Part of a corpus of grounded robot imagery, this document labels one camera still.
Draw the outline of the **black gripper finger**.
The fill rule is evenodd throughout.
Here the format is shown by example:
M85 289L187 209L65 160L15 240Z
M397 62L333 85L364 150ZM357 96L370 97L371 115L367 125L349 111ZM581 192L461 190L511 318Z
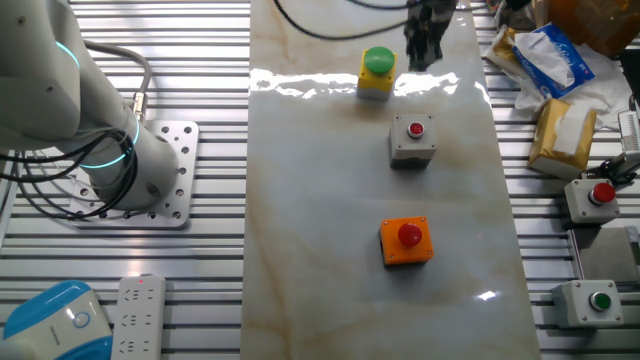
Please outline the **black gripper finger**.
M423 59L425 53L425 29L416 18L408 19L403 30L406 40L406 54L410 59Z
M428 67L442 58L441 39L444 34L441 22L426 23L423 31L423 61L420 65L421 71L426 71Z

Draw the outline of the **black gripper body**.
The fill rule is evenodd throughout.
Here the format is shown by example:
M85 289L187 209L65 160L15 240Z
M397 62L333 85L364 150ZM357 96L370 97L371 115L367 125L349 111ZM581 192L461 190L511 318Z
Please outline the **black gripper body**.
M446 30L456 10L455 0L408 0L408 20L423 30Z

